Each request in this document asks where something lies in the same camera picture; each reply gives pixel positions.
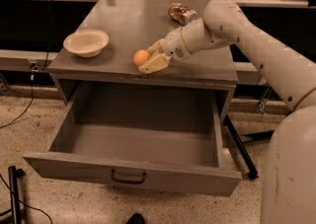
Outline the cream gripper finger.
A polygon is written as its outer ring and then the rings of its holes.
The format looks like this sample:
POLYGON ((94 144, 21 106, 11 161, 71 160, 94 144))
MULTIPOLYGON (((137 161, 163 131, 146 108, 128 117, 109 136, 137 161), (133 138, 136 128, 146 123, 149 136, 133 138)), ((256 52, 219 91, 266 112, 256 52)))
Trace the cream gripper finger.
POLYGON ((147 51, 150 53, 150 54, 155 54, 156 52, 158 53, 163 53, 164 50, 162 48, 162 43, 163 43, 163 39, 159 39, 157 40, 154 44, 152 44, 151 46, 149 46, 147 48, 147 51))
POLYGON ((138 67, 142 74, 151 74, 163 70, 169 66, 171 57, 165 53, 155 53, 146 62, 138 67))

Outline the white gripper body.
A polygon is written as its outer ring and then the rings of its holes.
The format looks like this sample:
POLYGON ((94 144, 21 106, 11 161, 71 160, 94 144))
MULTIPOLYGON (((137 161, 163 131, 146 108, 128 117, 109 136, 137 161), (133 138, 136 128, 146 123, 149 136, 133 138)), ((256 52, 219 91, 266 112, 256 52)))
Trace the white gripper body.
POLYGON ((192 56, 182 39, 181 28, 171 31, 163 38, 162 49, 175 61, 183 61, 192 56))

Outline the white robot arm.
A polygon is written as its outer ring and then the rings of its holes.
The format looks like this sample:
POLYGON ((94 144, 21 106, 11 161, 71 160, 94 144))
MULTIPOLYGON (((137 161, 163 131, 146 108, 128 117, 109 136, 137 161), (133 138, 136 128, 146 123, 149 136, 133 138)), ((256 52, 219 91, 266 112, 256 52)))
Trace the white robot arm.
POLYGON ((234 43, 291 110, 270 140, 261 224, 316 224, 316 63, 253 25, 232 0, 211 0, 203 16, 149 47, 138 70, 234 43))

